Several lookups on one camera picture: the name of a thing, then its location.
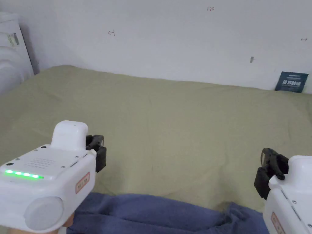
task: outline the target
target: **green led light strip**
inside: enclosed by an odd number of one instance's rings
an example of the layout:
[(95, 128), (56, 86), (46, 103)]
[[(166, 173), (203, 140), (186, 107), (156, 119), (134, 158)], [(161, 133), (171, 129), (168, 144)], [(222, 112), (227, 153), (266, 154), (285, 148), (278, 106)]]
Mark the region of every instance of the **green led light strip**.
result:
[(39, 175), (35, 175), (35, 174), (29, 174), (29, 173), (20, 172), (20, 171), (5, 170), (5, 173), (15, 174), (15, 175), (19, 175), (21, 177), (35, 178), (35, 179), (43, 179), (44, 178), (43, 176), (39, 176)]

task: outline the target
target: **blue cloth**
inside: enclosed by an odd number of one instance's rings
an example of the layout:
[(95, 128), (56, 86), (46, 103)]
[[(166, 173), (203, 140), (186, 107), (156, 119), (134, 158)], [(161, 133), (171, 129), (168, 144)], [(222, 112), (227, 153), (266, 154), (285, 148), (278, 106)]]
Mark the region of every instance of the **blue cloth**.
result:
[(69, 234), (269, 234), (262, 214), (232, 203), (226, 212), (149, 195), (90, 193)]

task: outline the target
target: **red label sticker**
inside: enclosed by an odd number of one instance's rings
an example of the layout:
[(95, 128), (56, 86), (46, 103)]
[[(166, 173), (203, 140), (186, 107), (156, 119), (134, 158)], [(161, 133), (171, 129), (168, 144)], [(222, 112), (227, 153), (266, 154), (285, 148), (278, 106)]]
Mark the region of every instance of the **red label sticker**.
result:
[(76, 194), (89, 182), (90, 172), (88, 172), (77, 184), (76, 184)]
[(285, 234), (284, 229), (282, 225), (280, 224), (280, 221), (278, 220), (276, 214), (273, 212), (271, 216), (272, 223), (277, 231), (278, 234)]

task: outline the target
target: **white wall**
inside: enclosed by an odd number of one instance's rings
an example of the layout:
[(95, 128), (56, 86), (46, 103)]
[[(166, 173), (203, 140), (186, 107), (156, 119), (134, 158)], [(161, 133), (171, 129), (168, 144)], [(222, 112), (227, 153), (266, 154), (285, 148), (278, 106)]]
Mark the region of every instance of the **white wall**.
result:
[(35, 71), (71, 64), (262, 89), (281, 71), (311, 73), (311, 9), (310, 0), (0, 0), (22, 16)]

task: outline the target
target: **bed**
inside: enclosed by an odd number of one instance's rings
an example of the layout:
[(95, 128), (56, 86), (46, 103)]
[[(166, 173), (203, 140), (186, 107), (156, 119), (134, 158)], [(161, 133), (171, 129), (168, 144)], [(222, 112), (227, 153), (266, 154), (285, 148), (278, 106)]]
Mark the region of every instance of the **bed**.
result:
[(312, 96), (50, 68), (0, 98), (1, 164), (51, 142), (62, 120), (102, 134), (95, 192), (261, 210), (260, 154), (312, 155)]

